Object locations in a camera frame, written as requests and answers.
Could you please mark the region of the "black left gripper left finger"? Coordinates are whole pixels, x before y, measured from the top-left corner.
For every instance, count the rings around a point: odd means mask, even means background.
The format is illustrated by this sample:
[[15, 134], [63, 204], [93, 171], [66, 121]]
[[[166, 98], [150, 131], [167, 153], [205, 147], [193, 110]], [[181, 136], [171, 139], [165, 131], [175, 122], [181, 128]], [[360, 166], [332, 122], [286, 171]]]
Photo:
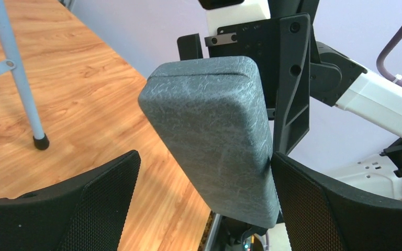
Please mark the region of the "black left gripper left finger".
[[55, 185], [0, 198], [0, 250], [117, 250], [140, 164], [132, 150]]

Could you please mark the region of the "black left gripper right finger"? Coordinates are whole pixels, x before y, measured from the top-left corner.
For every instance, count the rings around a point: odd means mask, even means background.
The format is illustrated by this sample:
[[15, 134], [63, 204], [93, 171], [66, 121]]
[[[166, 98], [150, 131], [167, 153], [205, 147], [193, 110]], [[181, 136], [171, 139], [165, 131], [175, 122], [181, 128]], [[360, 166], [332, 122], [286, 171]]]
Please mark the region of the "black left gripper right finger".
[[292, 250], [402, 250], [402, 201], [276, 152], [272, 174]]

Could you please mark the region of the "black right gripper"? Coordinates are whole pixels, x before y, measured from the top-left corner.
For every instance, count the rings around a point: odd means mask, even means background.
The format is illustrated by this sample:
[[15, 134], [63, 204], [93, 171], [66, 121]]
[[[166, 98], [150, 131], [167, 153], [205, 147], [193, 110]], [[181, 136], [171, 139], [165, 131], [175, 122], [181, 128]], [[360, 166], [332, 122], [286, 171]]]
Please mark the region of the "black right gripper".
[[[309, 131], [309, 73], [316, 53], [318, 1], [200, 1], [206, 11], [209, 55], [256, 62], [274, 151], [288, 155]], [[181, 61], [202, 59], [198, 33], [177, 39]]]

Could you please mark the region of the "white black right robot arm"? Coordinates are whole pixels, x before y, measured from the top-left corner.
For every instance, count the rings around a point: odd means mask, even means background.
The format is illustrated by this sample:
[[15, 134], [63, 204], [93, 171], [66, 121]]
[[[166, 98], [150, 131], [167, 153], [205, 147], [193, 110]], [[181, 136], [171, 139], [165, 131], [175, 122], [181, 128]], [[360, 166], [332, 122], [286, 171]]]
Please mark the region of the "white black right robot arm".
[[318, 1], [200, 1], [208, 36], [179, 37], [181, 60], [247, 56], [258, 66], [274, 149], [290, 153], [309, 130], [309, 100], [349, 111], [398, 136], [376, 157], [330, 176], [384, 197], [402, 200], [402, 80], [384, 67], [402, 39], [402, 26], [376, 60], [373, 72], [317, 42]]

